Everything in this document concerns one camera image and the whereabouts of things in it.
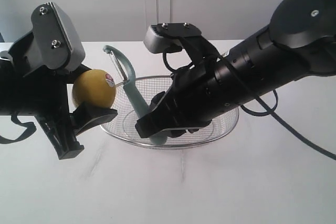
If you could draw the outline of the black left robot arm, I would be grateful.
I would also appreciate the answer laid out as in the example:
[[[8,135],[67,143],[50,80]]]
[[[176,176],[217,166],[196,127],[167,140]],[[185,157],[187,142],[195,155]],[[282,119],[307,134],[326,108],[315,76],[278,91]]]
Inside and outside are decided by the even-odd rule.
[[[10,50],[1,52],[1,115],[9,115],[14,124],[25,129],[16,139],[1,137],[1,144],[18,143],[32,136],[36,132],[34,122],[22,122],[19,116],[33,116],[58,158],[74,158],[84,149],[77,136],[111,122],[118,112],[111,106],[102,108],[88,102],[82,103],[73,112],[69,111],[67,85],[90,70],[83,64],[72,72],[51,70],[42,65],[22,76],[18,67],[28,61],[23,48],[32,40],[32,33],[28,33]]]

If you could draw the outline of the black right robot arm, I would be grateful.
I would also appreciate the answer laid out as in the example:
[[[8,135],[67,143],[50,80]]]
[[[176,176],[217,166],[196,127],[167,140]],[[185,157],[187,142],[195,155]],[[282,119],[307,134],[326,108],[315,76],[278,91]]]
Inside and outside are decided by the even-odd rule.
[[[137,120],[142,138],[198,130],[211,120],[289,82],[335,75],[335,0],[283,0],[268,25],[222,56],[192,24],[150,26],[154,53],[185,50],[192,65],[173,73],[166,93]]]

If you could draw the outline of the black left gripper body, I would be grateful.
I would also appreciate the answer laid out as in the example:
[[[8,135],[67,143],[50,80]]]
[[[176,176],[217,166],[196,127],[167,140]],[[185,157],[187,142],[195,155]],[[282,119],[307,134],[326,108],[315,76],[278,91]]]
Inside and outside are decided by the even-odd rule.
[[[32,32],[5,51],[5,115],[68,115],[67,85],[89,67],[52,70],[42,63]]]

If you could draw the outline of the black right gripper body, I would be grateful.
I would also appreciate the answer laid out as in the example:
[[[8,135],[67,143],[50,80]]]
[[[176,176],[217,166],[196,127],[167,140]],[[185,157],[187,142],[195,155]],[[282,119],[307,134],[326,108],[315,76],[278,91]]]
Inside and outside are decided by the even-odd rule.
[[[186,115],[193,115],[201,121],[210,120],[224,114],[225,92],[220,73],[226,70],[223,61],[215,58],[205,60],[194,68],[182,68],[174,76],[170,88],[188,88],[189,93],[181,99]]]

